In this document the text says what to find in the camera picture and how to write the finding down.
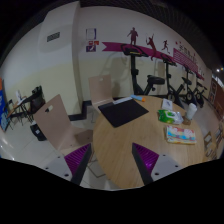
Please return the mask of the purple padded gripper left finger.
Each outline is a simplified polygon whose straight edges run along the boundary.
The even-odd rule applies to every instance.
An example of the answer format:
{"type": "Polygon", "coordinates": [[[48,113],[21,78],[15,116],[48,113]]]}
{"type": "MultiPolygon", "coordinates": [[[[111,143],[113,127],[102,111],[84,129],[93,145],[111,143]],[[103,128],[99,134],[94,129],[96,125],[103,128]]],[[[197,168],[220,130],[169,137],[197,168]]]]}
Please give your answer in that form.
{"type": "Polygon", "coordinates": [[[44,170],[79,185],[91,156],[91,144],[86,144],[66,156],[58,156],[44,170]]]}

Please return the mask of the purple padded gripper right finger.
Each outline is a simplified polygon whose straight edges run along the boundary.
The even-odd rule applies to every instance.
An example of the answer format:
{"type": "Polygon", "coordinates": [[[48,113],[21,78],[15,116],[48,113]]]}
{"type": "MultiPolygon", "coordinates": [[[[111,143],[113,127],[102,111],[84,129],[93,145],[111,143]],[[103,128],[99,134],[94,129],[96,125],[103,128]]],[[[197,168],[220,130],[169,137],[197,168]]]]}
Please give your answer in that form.
{"type": "Polygon", "coordinates": [[[181,166],[167,154],[157,154],[137,143],[132,144],[132,155],[145,185],[181,169],[181,166]]]}

